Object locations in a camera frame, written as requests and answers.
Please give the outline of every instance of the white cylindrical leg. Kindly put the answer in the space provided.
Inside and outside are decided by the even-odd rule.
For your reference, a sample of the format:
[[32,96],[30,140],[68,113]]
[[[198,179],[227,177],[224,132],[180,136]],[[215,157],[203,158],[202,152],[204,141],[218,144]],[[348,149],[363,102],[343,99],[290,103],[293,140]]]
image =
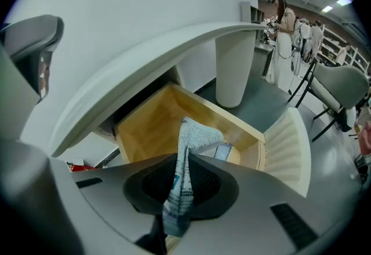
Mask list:
[[242,100],[253,61],[255,31],[219,37],[216,45],[216,101],[226,108]]

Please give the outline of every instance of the wooden drawer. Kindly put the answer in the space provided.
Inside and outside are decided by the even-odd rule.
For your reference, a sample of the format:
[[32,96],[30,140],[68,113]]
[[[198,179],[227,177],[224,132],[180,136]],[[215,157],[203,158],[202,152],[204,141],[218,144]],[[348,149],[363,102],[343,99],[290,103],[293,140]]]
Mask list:
[[188,116],[222,132],[233,145],[227,161],[262,170],[264,136],[224,109],[177,85],[166,85],[126,116],[116,127],[125,162],[177,152],[180,122]]

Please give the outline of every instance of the fluorescent light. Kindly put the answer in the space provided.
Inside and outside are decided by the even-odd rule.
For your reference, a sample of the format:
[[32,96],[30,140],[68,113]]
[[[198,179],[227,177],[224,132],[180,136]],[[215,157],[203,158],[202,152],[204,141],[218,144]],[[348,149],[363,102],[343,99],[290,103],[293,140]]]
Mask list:
[[342,5],[342,6],[345,6],[345,5],[348,5],[349,3],[351,3],[352,0],[338,0],[337,3],[339,5]]
[[324,13],[327,13],[328,11],[332,10],[332,7],[331,6],[327,6],[326,8],[324,8],[322,11]]

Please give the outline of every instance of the pink cloth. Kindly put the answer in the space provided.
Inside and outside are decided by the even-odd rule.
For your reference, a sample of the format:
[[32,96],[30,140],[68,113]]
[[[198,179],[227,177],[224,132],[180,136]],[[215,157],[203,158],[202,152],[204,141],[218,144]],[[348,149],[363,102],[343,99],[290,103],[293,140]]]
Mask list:
[[371,154],[371,122],[367,121],[364,128],[362,128],[358,137],[359,148],[361,149],[361,154],[369,155]]

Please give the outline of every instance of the long hair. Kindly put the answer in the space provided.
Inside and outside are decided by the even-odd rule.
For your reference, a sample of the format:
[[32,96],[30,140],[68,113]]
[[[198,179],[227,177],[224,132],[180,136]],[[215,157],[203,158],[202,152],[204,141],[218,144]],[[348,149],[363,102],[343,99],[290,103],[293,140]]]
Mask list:
[[278,9],[277,9],[277,23],[281,23],[283,14],[285,13],[285,9],[288,6],[286,0],[277,0],[278,1]]

